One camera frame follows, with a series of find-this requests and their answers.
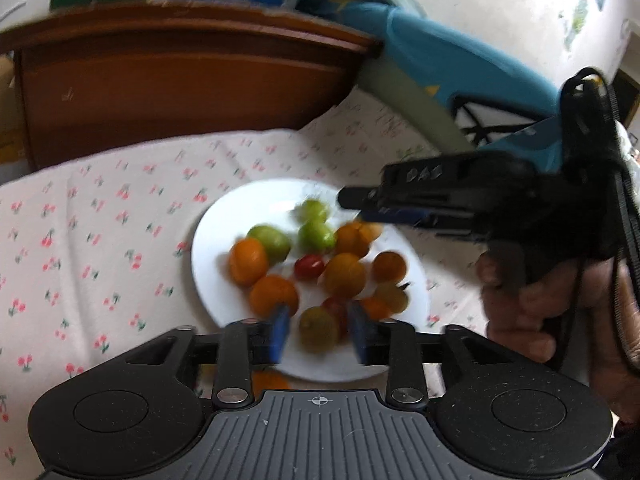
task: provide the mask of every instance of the wooden cabinet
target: wooden cabinet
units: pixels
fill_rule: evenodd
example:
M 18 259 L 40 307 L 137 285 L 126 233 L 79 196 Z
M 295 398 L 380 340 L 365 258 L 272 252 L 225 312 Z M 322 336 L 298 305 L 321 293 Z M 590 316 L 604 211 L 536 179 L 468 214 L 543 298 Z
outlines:
M 301 128 L 377 49 L 304 14 L 189 2 L 77 9 L 0 34 L 34 168 L 165 137 Z

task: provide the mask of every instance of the tablecloth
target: tablecloth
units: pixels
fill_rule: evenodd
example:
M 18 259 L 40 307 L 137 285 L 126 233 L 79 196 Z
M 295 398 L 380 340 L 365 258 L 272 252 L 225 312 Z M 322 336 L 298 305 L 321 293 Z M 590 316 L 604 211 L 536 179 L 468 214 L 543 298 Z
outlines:
M 194 289 L 190 247 L 220 196 L 283 176 L 370 185 L 385 164 L 433 155 L 407 122 L 354 89 L 300 131 L 151 142 L 2 186 L 0 478 L 33 480 L 42 471 L 26 422 L 46 390 L 175 326 L 216 330 Z M 430 328 L 455 322 L 482 331 L 472 269 L 482 248 L 403 232 L 426 269 Z M 432 393 L 441 393 L 436 370 L 427 372 Z

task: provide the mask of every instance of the white plate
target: white plate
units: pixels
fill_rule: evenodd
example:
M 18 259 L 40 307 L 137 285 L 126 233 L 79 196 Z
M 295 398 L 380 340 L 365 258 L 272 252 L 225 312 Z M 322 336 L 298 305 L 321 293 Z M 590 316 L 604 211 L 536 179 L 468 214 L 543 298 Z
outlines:
M 233 190 L 209 208 L 196 229 L 191 265 L 200 299 L 218 326 L 223 327 L 234 321 L 253 317 L 248 307 L 246 291 L 230 280 L 226 270 L 228 251 L 233 244 L 256 224 L 273 225 L 296 240 L 300 226 L 293 215 L 293 209 L 307 198 L 319 198 L 331 206 L 332 214 L 328 223 L 338 228 L 353 219 L 355 213 L 340 209 L 336 202 L 337 193 L 338 190 L 331 186 L 308 180 L 261 180 Z M 430 307 L 427 280 L 420 260 L 409 242 L 394 227 L 386 226 L 382 236 L 373 243 L 365 261 L 371 262 L 378 253 L 389 250 L 404 256 L 408 264 L 405 281 L 412 284 L 407 290 L 409 307 L 396 316 L 396 319 L 409 322 L 417 331 L 425 332 Z M 302 254 L 294 243 L 287 260 L 273 267 L 270 272 L 290 278 L 293 264 L 300 256 Z M 370 378 L 386 369 L 383 366 L 361 366 L 350 343 L 342 344 L 323 355 L 303 351 L 298 339 L 300 312 L 320 305 L 327 294 L 318 285 L 296 282 L 296 287 L 300 294 L 300 309 L 291 320 L 289 339 L 278 370 L 305 380 L 339 383 Z M 362 297 L 370 295 L 373 288 L 373 283 L 367 283 Z

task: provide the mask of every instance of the screw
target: screw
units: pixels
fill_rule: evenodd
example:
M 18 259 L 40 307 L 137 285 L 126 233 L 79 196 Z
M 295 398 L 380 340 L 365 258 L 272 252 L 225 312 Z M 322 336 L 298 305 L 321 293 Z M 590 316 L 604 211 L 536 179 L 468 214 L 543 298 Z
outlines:
M 218 392 L 218 400 L 225 404 L 239 404 L 248 396 L 249 394 L 242 388 L 225 388 Z
M 420 402 L 424 395 L 415 388 L 397 388 L 391 393 L 391 397 L 400 404 L 415 404 Z

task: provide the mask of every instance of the crosshair marking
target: crosshair marking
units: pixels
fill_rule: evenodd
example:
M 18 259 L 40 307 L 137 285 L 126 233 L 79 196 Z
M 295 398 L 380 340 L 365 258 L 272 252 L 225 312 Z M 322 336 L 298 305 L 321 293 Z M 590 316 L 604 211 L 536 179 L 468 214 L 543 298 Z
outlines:
M 314 403 L 316 406 L 324 406 L 326 403 L 331 401 L 322 395 L 318 395 L 311 399 L 310 402 Z

